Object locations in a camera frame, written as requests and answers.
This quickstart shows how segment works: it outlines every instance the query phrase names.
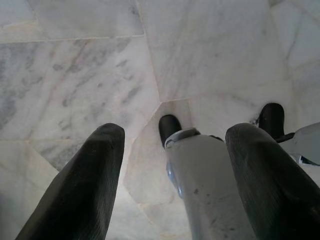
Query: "marble floor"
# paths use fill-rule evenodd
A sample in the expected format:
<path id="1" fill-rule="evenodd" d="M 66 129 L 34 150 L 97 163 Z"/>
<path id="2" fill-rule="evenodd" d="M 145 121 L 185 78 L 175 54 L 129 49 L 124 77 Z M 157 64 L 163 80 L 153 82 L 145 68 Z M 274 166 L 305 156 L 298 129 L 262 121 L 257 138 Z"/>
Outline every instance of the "marble floor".
<path id="1" fill-rule="evenodd" d="M 99 125 L 125 129 L 107 240 L 191 240 L 164 114 L 224 138 L 264 104 L 320 122 L 318 0 L 0 0 L 0 239 Z M 236 234 L 228 239 L 239 239 Z"/>

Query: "floor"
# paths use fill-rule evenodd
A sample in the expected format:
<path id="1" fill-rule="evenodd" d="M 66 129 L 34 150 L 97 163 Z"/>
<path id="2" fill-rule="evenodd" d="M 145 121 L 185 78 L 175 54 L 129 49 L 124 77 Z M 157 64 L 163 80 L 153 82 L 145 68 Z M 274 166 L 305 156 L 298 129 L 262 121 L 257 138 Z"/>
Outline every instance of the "floor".
<path id="1" fill-rule="evenodd" d="M 320 122 L 318 0 L 0 0 L 0 239 L 99 125 L 126 131 L 107 240 L 191 240 L 157 124 Z M 239 239 L 237 231 L 221 239 Z"/>

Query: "marble tile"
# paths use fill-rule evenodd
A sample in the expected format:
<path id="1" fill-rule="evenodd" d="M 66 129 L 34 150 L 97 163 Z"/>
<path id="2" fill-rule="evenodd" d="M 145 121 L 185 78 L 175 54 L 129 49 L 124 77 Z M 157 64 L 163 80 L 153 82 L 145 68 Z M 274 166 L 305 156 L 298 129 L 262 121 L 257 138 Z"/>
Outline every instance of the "marble tile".
<path id="1" fill-rule="evenodd" d="M 178 198 L 167 171 L 167 157 L 162 147 L 158 123 L 166 114 L 176 115 L 183 128 L 192 127 L 186 100 L 162 103 L 152 119 L 134 141 L 129 156 L 124 185 L 139 204 L 164 204 Z"/>
<path id="2" fill-rule="evenodd" d="M 106 240 L 160 240 L 160 233 L 148 220 L 144 211 L 119 184 L 106 234 Z"/>
<path id="3" fill-rule="evenodd" d="M 26 0 L 0 0 L 0 27 L 35 18 Z"/>
<path id="4" fill-rule="evenodd" d="M 319 22 L 288 0 L 276 5 L 272 15 L 289 67 L 320 59 Z"/>
<path id="5" fill-rule="evenodd" d="M 58 171 L 24 141 L 0 152 L 0 238 L 14 240 Z"/>
<path id="6" fill-rule="evenodd" d="M 27 0 L 51 39 L 143 35 L 135 0 Z"/>
<path id="7" fill-rule="evenodd" d="M 184 202 L 144 204 L 143 210 L 166 239 L 191 236 Z"/>
<path id="8" fill-rule="evenodd" d="M 279 103 L 285 111 L 284 130 L 297 130 L 291 81 L 279 81 L 262 86 L 251 86 L 189 100 L 194 127 L 202 134 L 225 139 L 228 128 L 239 123 L 254 123 L 263 106 Z"/>
<path id="9" fill-rule="evenodd" d="M 292 72 L 297 128 L 320 122 L 320 61 Z"/>
<path id="10" fill-rule="evenodd" d="M 320 22 L 320 1 L 319 0 L 291 0 L 301 9 L 307 11 L 311 16 Z"/>
<path id="11" fill-rule="evenodd" d="M 285 78 L 267 1 L 139 3 L 160 100 Z"/>
<path id="12" fill-rule="evenodd" d="M 134 139 L 159 106 L 144 37 L 0 45 L 0 139 Z"/>
<path id="13" fill-rule="evenodd" d="M 59 172 L 82 147 L 83 140 L 41 140 L 30 145 Z"/>
<path id="14" fill-rule="evenodd" d="M 29 20 L 0 26 L 0 43 L 35 42 L 48 40 L 37 20 Z"/>
<path id="15" fill-rule="evenodd" d="M 282 3 L 284 0 L 268 0 L 270 7 L 274 7 L 277 4 Z"/>
<path id="16" fill-rule="evenodd" d="M 320 188 L 320 166 L 312 166 L 309 164 L 302 164 L 300 167 L 309 175 L 309 177 Z"/>

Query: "white marble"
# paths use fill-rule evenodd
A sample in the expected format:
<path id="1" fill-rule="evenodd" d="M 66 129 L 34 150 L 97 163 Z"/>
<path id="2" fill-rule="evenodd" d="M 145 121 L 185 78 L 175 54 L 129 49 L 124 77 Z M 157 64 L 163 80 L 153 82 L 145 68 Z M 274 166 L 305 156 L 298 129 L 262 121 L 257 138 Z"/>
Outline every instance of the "white marble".
<path id="1" fill-rule="evenodd" d="M 300 167 L 309 175 L 309 177 L 320 187 L 320 166 L 302 164 Z"/>
<path id="2" fill-rule="evenodd" d="M 267 1 L 139 3 L 160 100 L 285 78 Z"/>
<path id="3" fill-rule="evenodd" d="M 0 43 L 35 42 L 48 39 L 45 30 L 37 20 L 0 26 Z"/>
<path id="4" fill-rule="evenodd" d="M 139 204 L 163 204 L 178 198 L 170 182 L 162 147 L 158 123 L 166 114 L 176 115 L 183 128 L 192 127 L 188 102 L 186 100 L 162 103 L 152 119 L 132 145 L 124 185 Z"/>
<path id="5" fill-rule="evenodd" d="M 288 0 L 272 8 L 272 15 L 289 67 L 320 59 L 320 22 Z"/>
<path id="6" fill-rule="evenodd" d="M 106 240 L 162 240 L 161 233 L 119 184 Z"/>
<path id="7" fill-rule="evenodd" d="M 263 106 L 276 102 L 284 107 L 285 133 L 295 132 L 294 98 L 291 81 L 250 86 L 189 99 L 194 127 L 202 134 L 225 139 L 228 128 L 239 123 L 254 123 Z"/>
<path id="8" fill-rule="evenodd" d="M 319 0 L 290 0 L 307 11 L 311 16 L 320 22 L 320 1 Z"/>
<path id="9" fill-rule="evenodd" d="M 51 39 L 143 35 L 135 0 L 27 0 Z"/>
<path id="10" fill-rule="evenodd" d="M 297 128 L 320 122 L 320 61 L 292 72 Z"/>
<path id="11" fill-rule="evenodd" d="M 0 139 L 134 139 L 159 105 L 144 37 L 0 45 Z"/>
<path id="12" fill-rule="evenodd" d="M 0 27 L 35 18 L 26 0 L 0 0 Z"/>
<path id="13" fill-rule="evenodd" d="M 58 171 L 24 141 L 0 152 L 0 239 L 14 240 Z"/>
<path id="14" fill-rule="evenodd" d="M 181 199 L 174 203 L 145 204 L 143 210 L 165 238 L 191 239 L 185 204 Z"/>

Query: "gray marble veining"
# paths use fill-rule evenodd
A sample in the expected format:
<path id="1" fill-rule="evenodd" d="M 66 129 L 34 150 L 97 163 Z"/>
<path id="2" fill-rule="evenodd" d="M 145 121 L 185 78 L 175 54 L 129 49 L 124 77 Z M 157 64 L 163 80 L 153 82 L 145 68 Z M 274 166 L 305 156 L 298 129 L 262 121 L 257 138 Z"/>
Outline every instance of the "gray marble veining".
<path id="1" fill-rule="evenodd" d="M 277 4 L 282 3 L 284 0 L 268 0 L 270 7 L 274 7 Z"/>
<path id="2" fill-rule="evenodd" d="M 319 0 L 292 0 L 302 10 L 310 13 L 320 23 L 320 1 Z"/>
<path id="3" fill-rule="evenodd" d="M 79 140 L 31 141 L 30 145 L 59 172 L 82 147 Z"/>
<path id="4" fill-rule="evenodd" d="M 159 105 L 143 37 L 2 44 L 0 82 L 2 140 L 135 138 Z"/>
<path id="5" fill-rule="evenodd" d="M 290 68 L 320 59 L 320 22 L 288 0 L 276 5 L 272 15 Z"/>

